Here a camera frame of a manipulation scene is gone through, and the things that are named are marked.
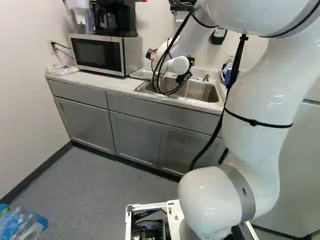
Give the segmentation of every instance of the countertop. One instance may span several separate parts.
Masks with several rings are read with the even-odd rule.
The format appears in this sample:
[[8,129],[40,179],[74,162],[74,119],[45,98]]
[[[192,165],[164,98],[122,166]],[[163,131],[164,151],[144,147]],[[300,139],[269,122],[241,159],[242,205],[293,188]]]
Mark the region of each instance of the countertop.
[[[137,87],[145,83],[146,80],[135,79],[131,77],[107,76],[102,74],[93,74],[84,71],[78,71],[64,76],[46,74],[47,79],[83,86],[107,93],[118,94],[122,96],[143,99],[147,101],[167,104],[171,106],[181,107],[201,111],[209,114],[221,115],[223,106],[216,103],[201,102],[192,99],[174,99],[168,96],[152,95],[148,93],[135,91]],[[225,99],[225,91],[220,87],[218,90],[219,97]]]

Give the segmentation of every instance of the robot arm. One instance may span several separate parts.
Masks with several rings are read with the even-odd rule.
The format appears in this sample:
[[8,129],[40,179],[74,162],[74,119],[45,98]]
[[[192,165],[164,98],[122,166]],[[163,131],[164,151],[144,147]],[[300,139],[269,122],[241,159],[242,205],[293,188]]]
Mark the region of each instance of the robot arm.
[[[198,0],[193,14],[206,26],[216,27],[217,24],[211,20],[208,12],[203,7],[207,0]],[[180,36],[174,42],[171,50],[165,58],[165,62],[161,68],[161,72],[172,72],[177,75],[185,74],[189,69],[189,61],[186,58],[193,54],[212,34],[212,28],[199,25],[192,17],[189,18]],[[171,40],[164,42],[156,51],[152,60],[156,66],[162,55],[165,53]]]
[[[229,31],[273,37],[261,60],[229,93],[222,123],[229,154],[223,165],[193,170],[179,184],[186,223],[201,239],[262,216],[276,204],[283,142],[300,102],[320,76],[319,4],[198,0],[195,7],[203,20],[211,19]],[[208,32],[191,19],[174,44],[172,57],[195,51]]]

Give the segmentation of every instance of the gray carpet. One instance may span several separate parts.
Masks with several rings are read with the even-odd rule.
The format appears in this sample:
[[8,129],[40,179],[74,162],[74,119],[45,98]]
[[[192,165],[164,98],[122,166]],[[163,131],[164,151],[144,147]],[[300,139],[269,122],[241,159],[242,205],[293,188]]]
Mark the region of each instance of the gray carpet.
[[12,206],[49,220],[41,240],[124,240],[128,204],[177,199],[176,182],[73,147]]

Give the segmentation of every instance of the power cord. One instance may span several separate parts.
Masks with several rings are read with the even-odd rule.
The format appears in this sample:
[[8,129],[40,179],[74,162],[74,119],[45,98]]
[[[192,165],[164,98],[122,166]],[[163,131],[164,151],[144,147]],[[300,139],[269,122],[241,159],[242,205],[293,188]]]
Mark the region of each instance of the power cord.
[[169,0],[171,4],[174,4],[174,5],[177,5],[177,6],[180,6],[180,7],[183,7],[183,8],[186,8],[189,10],[187,16],[185,17],[185,19],[183,20],[182,24],[180,25],[180,27],[178,28],[177,32],[175,33],[175,35],[173,36],[170,44],[169,44],[169,38],[167,40],[167,48],[165,50],[165,52],[163,53],[163,55],[161,56],[160,60],[158,61],[155,69],[153,69],[153,62],[151,62],[151,69],[152,69],[152,72],[153,72],[153,75],[152,75],[152,86],[153,86],[153,89],[159,93],[159,94],[162,94],[162,95],[165,95],[165,96],[169,96],[169,95],[172,95],[174,93],[176,93],[185,83],[186,81],[188,81],[188,79],[192,76],[191,72],[190,72],[190,68],[193,66],[194,64],[194,60],[193,62],[189,61],[190,62],[190,66],[189,66],[189,69],[187,71],[186,74],[184,74],[185,76],[185,79],[182,80],[182,81],[179,81],[179,85],[170,90],[170,91],[167,91],[167,92],[163,92],[160,88],[160,78],[162,78],[164,74],[161,75],[161,69],[162,69],[162,66],[167,58],[167,56],[169,55],[169,57],[172,59],[172,56],[170,54],[170,50],[172,48],[172,46],[174,45],[175,41],[177,40],[178,36],[180,35],[181,31],[183,30],[183,28],[186,26],[190,16],[192,16],[194,18],[194,20],[200,24],[201,26],[205,27],[205,28],[216,28],[217,26],[208,26],[208,25],[205,25],[204,23],[202,23],[201,21],[199,21],[195,14],[194,14],[194,6],[190,3],[190,2],[180,2],[179,0]]
[[65,49],[71,49],[70,47],[64,46],[64,45],[62,45],[62,44],[60,44],[60,43],[57,43],[57,42],[55,42],[55,41],[52,41],[52,42],[50,42],[50,43],[51,43],[53,49],[55,48],[55,45],[56,45],[56,44],[59,45],[59,46],[61,46],[61,47],[63,47],[63,48],[65,48]]
[[187,14],[185,19],[183,20],[182,24],[180,25],[180,27],[178,28],[177,32],[173,36],[172,41],[168,45],[167,49],[164,51],[163,55],[161,56],[160,60],[158,61],[157,65],[156,65],[156,67],[154,69],[154,72],[153,72],[153,75],[152,75],[152,86],[153,86],[154,90],[157,93],[160,93],[162,95],[165,95],[165,96],[172,95],[172,94],[176,93],[183,86],[183,84],[186,83],[186,80],[184,80],[176,88],[174,88],[174,89],[172,89],[170,91],[167,91],[167,92],[163,92],[160,89],[160,78],[161,78],[160,74],[161,74],[162,66],[163,66],[163,64],[164,64],[164,62],[165,62],[165,60],[166,60],[166,58],[167,58],[172,46],[174,45],[174,43],[177,40],[178,36],[180,35],[181,31],[184,29],[184,27],[187,24],[187,22],[188,22],[188,20],[189,20],[191,15],[192,15],[192,12],[189,11],[189,13]]
[[61,49],[59,49],[59,48],[57,48],[57,47],[53,48],[53,50],[54,50],[54,51],[60,51],[60,52],[64,53],[65,55],[67,55],[69,58],[75,60],[75,59],[74,59],[72,56],[70,56],[68,53],[66,53],[65,51],[62,51]]
[[241,62],[241,57],[242,57],[242,53],[244,51],[244,46],[245,46],[245,42],[248,40],[249,38],[247,37],[247,35],[242,34],[242,36],[240,37],[240,42],[238,45],[238,48],[236,50],[236,54],[234,57],[234,61],[233,61],[233,65],[232,65],[232,69],[231,69],[231,74],[230,74],[230,82],[228,84],[227,87],[227,93],[226,93],[226,97],[225,97],[225,101],[224,101],[224,106],[223,106],[223,110],[221,113],[221,116],[219,118],[218,124],[215,127],[215,130],[212,134],[212,136],[210,137],[209,141],[206,143],[206,145],[203,147],[203,149],[195,156],[195,158],[192,160],[188,172],[192,171],[195,168],[195,165],[197,163],[197,161],[203,156],[203,154],[205,154],[205,152],[211,147],[211,145],[214,143],[214,141],[216,140],[218,133],[222,127],[222,121],[223,121],[223,117],[224,117],[224,112],[225,112],[225,108],[226,108],[226,103],[227,103],[227,99],[228,99],[228,95],[229,92],[231,90],[231,87],[233,86],[233,84],[236,82],[237,77],[238,77],[238,73],[239,73],[239,67],[240,67],[240,62]]

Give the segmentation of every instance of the microwave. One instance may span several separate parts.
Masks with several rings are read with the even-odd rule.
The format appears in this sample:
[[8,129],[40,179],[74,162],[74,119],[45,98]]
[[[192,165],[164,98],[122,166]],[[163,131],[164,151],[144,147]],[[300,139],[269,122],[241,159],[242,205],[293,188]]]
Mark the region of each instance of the microwave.
[[142,67],[142,39],[69,34],[76,67],[81,70],[127,76]]

